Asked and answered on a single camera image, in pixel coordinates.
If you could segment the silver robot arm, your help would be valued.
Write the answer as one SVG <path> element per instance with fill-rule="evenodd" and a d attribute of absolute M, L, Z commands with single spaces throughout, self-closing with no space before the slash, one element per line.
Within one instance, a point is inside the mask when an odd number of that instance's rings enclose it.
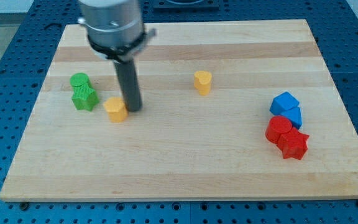
<path fill-rule="evenodd" d="M 138 0 L 79 0 L 88 41 L 97 54 L 118 63 L 144 50 L 156 29 L 146 30 Z"/>

